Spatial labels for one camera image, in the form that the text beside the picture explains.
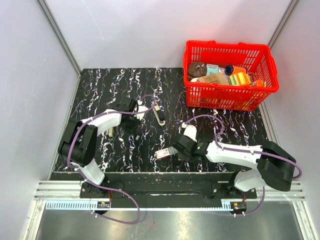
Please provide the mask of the cream white stapler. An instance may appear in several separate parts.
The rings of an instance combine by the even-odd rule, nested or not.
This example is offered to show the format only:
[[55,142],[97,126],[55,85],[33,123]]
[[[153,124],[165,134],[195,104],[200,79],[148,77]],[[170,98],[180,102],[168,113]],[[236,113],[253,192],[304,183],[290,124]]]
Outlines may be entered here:
[[115,128],[111,127],[102,133],[102,136],[113,138],[115,134]]

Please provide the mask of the red white staple box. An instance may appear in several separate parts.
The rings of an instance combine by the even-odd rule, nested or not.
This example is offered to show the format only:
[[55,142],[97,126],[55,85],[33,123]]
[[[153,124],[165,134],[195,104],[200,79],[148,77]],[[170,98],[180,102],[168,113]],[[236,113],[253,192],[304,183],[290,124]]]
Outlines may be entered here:
[[178,151],[173,146],[171,146],[171,147],[167,147],[167,148],[156,151],[155,157],[157,160],[160,160],[160,159],[175,155],[177,153]]

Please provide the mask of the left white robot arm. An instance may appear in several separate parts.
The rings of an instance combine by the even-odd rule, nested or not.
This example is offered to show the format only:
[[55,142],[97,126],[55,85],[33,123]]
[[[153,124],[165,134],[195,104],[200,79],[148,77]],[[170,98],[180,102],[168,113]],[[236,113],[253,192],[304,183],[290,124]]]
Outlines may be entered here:
[[86,119],[69,119],[58,146],[58,154],[67,160],[71,168],[83,174],[92,183],[91,192],[98,198],[107,195],[105,174],[94,160],[97,138],[102,133],[122,127],[133,134],[141,123],[148,108],[137,100],[128,98],[111,109]]

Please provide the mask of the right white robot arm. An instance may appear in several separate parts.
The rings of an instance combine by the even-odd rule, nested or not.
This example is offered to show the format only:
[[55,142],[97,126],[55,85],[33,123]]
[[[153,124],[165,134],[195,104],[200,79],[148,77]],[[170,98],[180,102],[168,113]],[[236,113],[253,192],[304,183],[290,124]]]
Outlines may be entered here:
[[233,198],[264,186],[288,192],[291,190],[295,169],[298,168],[296,159],[273,141],[263,145],[242,146],[216,140],[195,141],[179,134],[172,146],[186,161],[229,163],[249,168],[234,173],[230,178],[227,192]]

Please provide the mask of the brown cardboard package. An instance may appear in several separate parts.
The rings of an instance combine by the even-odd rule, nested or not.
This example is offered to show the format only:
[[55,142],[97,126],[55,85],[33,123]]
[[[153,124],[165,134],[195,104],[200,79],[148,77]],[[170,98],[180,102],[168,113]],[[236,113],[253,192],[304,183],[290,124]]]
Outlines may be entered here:
[[230,78],[222,72],[213,73],[201,77],[193,78],[191,83],[207,83],[207,84],[219,84],[230,85]]

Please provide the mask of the teal white small box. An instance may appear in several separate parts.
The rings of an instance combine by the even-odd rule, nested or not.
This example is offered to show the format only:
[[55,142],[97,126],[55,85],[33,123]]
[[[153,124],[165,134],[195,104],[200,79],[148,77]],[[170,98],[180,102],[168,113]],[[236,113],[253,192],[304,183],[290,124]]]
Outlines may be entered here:
[[219,72],[219,66],[216,64],[207,64],[206,65],[206,75],[217,74]]

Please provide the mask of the orange bottle blue cap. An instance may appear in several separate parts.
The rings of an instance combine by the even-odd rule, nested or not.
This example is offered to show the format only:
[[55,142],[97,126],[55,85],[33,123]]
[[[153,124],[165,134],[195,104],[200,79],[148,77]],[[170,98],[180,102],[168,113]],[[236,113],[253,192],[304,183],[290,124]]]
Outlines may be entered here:
[[224,73],[228,76],[238,74],[238,73],[246,73],[247,70],[244,67],[235,66],[235,65],[227,65],[224,69]]

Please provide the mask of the small orange packet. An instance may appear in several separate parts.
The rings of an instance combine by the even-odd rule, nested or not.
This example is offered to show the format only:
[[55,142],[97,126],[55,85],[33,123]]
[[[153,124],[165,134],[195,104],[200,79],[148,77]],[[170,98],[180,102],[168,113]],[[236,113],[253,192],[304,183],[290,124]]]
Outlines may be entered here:
[[251,87],[266,87],[266,82],[262,79],[257,79],[251,82],[250,84]]

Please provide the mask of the red plastic shopping basket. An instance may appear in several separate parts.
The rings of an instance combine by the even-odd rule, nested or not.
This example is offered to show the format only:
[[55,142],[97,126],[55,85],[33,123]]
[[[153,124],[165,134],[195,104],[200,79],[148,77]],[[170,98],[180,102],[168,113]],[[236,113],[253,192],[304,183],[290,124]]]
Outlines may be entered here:
[[279,90],[268,45],[186,42],[183,82],[188,107],[253,111]]

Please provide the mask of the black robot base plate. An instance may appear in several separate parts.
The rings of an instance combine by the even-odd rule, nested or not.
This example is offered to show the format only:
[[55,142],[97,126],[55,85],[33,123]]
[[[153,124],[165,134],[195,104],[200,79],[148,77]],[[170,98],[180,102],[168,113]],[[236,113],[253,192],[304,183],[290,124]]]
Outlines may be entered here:
[[110,198],[111,208],[134,208],[134,203],[118,189],[131,195],[141,209],[181,210],[223,208],[222,200],[242,201],[256,200],[255,189],[246,193],[229,193],[229,172],[198,173],[108,173],[103,183],[107,190],[97,188],[84,182],[79,196],[82,199]]

